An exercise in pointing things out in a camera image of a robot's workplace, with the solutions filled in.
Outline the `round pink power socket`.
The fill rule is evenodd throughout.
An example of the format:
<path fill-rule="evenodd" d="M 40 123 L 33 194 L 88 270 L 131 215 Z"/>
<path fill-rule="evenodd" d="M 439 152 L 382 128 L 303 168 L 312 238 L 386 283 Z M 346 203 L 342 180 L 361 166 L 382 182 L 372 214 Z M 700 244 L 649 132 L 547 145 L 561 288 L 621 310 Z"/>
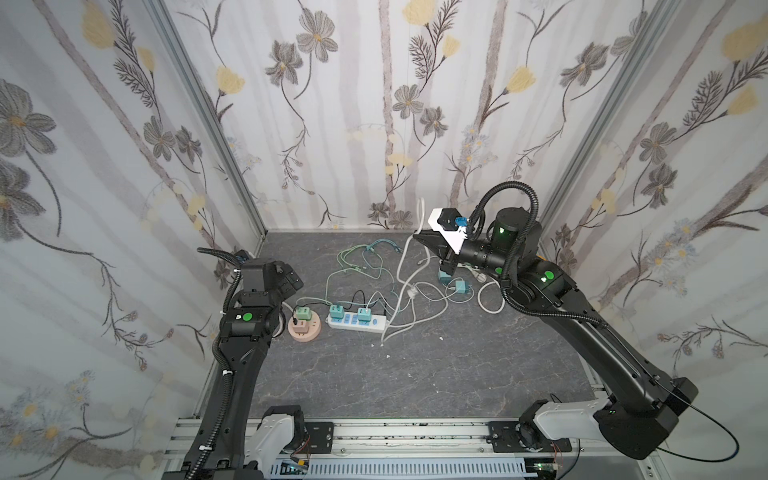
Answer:
<path fill-rule="evenodd" d="M 318 317 L 310 320 L 291 319 L 288 323 L 289 335 L 300 343 L 315 340 L 321 333 L 322 325 Z"/>

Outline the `green USB charger plug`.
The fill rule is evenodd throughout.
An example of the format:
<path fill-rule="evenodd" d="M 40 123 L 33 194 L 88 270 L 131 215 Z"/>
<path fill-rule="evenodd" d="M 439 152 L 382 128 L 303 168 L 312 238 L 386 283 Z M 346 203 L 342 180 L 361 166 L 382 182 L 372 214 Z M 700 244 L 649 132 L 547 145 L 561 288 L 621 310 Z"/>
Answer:
<path fill-rule="evenodd" d="M 296 307 L 293 316 L 298 321 L 311 321 L 313 318 L 313 311 L 306 306 Z"/>

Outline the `teal charger plug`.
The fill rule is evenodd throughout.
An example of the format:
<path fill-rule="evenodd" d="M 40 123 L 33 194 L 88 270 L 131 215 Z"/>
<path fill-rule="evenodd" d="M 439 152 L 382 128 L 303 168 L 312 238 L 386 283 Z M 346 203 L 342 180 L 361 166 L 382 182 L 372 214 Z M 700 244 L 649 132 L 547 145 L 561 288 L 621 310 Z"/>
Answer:
<path fill-rule="evenodd" d="M 357 320 L 359 323 L 369 323 L 372 320 L 372 311 L 370 308 L 361 307 L 357 311 Z"/>
<path fill-rule="evenodd" d="M 442 270 L 438 271 L 438 281 L 443 285 L 448 285 L 452 280 L 452 276 Z"/>
<path fill-rule="evenodd" d="M 334 320 L 343 320 L 345 317 L 345 309 L 342 305 L 332 304 L 329 307 L 329 317 Z"/>
<path fill-rule="evenodd" d="M 454 292 L 457 294 L 466 294 L 469 289 L 464 280 L 456 280 L 453 284 Z"/>

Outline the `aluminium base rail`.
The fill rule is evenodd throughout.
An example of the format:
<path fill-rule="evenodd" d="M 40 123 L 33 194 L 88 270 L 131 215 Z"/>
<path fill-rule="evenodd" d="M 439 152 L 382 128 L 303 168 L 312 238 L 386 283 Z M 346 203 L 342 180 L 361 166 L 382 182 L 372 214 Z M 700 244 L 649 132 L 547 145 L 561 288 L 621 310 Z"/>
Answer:
<path fill-rule="evenodd" d="M 633 460 L 597 440 L 561 440 L 552 447 L 528 452 L 511 439 L 509 419 L 321 419 L 333 424 L 328 453 L 292 456 L 306 468 L 315 459 L 368 458 L 522 458 L 535 479 L 667 479 L 670 474 L 657 454 Z"/>

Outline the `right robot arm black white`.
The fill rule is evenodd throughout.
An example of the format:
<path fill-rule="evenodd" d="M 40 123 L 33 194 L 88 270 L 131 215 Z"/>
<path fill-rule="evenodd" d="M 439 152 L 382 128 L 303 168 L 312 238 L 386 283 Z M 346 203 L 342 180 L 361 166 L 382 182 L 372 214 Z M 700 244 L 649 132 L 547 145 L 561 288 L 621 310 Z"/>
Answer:
<path fill-rule="evenodd" d="M 503 279 L 507 250 L 527 216 L 521 207 L 505 208 L 490 239 L 472 240 L 467 219 L 456 209 L 435 208 L 428 229 L 414 238 L 439 258 L 442 271 L 453 273 L 464 263 L 496 280 L 507 305 L 555 330 L 607 387 L 607 396 L 598 400 L 536 401 L 518 419 L 515 435 L 522 448 L 538 452 L 556 440 L 588 439 L 605 441 L 619 453 L 643 460 L 669 437 L 698 389 L 645 359 L 602 319 L 563 269 L 538 256 L 539 223 L 523 245 L 517 282 Z"/>

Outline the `white blue power strip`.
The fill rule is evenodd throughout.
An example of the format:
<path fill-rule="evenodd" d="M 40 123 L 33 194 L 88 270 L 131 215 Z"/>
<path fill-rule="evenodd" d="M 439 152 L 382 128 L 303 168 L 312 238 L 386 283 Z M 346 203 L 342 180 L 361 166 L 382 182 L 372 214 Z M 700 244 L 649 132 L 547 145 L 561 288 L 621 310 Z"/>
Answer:
<path fill-rule="evenodd" d="M 368 321 L 360 321 L 357 313 L 346 312 L 343 318 L 335 319 L 327 316 L 325 319 L 330 328 L 338 330 L 357 331 L 381 335 L 387 326 L 384 315 L 371 315 Z"/>

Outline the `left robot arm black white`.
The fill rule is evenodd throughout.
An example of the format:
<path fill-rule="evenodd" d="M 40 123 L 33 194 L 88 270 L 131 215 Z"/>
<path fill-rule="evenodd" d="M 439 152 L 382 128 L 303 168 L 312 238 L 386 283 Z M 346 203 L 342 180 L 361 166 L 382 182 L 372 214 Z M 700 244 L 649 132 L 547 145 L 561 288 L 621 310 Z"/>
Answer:
<path fill-rule="evenodd" d="M 246 435 L 257 378 L 277 331 L 287 320 L 283 302 L 303 287 L 283 261 L 199 247 L 233 267 L 235 278 L 222 305 L 212 344 L 215 378 L 197 435 L 182 465 L 164 479 L 265 479 L 285 448 L 304 443 L 303 414 L 296 406 L 267 415 Z"/>

